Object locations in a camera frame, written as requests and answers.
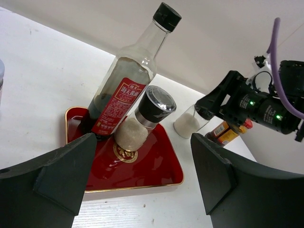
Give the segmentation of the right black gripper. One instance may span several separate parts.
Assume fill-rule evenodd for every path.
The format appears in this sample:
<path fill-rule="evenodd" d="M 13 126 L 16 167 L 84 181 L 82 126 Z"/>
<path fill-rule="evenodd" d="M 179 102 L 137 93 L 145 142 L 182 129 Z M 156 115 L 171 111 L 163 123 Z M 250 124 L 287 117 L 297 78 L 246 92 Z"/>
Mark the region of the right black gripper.
<path fill-rule="evenodd" d="M 229 95 L 226 104 L 222 104 Z M 291 114 L 275 93 L 272 75 L 267 67 L 251 78 L 230 70 L 224 79 L 207 95 L 199 99 L 194 109 L 207 112 L 236 125 L 246 119 L 282 134 L 296 132 L 295 140 L 304 140 L 304 123 Z"/>

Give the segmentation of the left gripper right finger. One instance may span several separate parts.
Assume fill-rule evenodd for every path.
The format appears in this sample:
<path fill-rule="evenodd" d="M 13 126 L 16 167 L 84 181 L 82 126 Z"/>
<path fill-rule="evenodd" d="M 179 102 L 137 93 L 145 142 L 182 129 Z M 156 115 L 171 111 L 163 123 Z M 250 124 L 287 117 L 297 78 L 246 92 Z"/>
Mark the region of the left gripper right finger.
<path fill-rule="evenodd" d="M 199 133 L 191 136 L 190 144 L 205 212 L 213 227 L 303 227 L 303 175 L 264 166 Z"/>

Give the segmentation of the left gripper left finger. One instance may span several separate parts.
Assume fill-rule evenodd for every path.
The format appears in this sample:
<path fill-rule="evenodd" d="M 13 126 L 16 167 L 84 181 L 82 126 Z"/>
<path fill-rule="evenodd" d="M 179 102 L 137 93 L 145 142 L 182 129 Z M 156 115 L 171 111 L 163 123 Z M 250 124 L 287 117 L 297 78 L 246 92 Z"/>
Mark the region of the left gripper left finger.
<path fill-rule="evenodd" d="M 79 214 L 97 140 L 87 133 L 0 171 L 2 228 L 70 228 Z"/>

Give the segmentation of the salt jar black knob lid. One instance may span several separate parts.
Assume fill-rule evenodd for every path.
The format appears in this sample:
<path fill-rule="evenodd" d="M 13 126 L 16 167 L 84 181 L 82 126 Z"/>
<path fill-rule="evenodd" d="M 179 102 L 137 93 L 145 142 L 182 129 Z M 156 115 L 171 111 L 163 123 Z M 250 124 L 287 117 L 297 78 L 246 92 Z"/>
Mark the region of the salt jar black knob lid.
<path fill-rule="evenodd" d="M 173 126 L 179 136 L 188 139 L 193 133 L 203 128 L 213 117 L 214 114 L 194 104 L 176 119 Z"/>

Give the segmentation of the sauce bottle red cap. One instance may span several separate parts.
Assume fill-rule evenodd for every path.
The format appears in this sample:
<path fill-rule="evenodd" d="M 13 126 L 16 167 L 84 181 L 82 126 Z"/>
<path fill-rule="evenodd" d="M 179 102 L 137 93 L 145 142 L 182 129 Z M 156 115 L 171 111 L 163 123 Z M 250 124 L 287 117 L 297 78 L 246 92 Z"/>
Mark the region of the sauce bottle red cap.
<path fill-rule="evenodd" d="M 250 119 L 246 119 L 242 126 L 236 126 L 223 121 L 220 125 L 214 128 L 211 132 L 208 132 L 205 137 L 214 142 L 220 147 L 224 147 L 238 136 L 245 134 L 247 130 L 253 127 L 253 123 Z"/>

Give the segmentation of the salt grinder jar grey lid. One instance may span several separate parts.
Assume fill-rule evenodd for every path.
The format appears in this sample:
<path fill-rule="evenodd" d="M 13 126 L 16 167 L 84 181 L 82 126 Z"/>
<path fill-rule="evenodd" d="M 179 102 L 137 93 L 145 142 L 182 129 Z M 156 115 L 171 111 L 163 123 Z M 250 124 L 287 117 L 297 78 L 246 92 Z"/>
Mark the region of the salt grinder jar grey lid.
<path fill-rule="evenodd" d="M 176 109 L 177 105 L 168 92 L 159 86 L 148 86 L 135 111 L 116 129 L 115 142 L 125 151 L 138 150 L 157 124 Z"/>

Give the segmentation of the soy sauce bottle black cap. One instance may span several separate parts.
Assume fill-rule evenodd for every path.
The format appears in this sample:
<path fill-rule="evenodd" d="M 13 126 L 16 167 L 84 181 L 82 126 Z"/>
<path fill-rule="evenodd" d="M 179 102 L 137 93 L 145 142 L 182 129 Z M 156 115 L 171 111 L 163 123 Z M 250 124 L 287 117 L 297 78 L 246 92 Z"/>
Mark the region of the soy sauce bottle black cap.
<path fill-rule="evenodd" d="M 155 77 L 156 56 L 181 19 L 162 2 L 137 42 L 119 50 L 80 122 L 83 134 L 94 133 L 104 140 L 114 133 Z"/>

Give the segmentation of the small jar white lid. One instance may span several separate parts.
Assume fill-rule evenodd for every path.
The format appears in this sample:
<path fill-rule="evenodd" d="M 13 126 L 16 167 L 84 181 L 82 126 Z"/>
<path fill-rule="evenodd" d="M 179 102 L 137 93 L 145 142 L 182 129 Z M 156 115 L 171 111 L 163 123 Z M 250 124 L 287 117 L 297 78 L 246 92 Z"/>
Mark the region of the small jar white lid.
<path fill-rule="evenodd" d="M 2 60 L 0 60 L 0 101 L 2 97 L 3 83 L 4 83 L 5 66 Z"/>

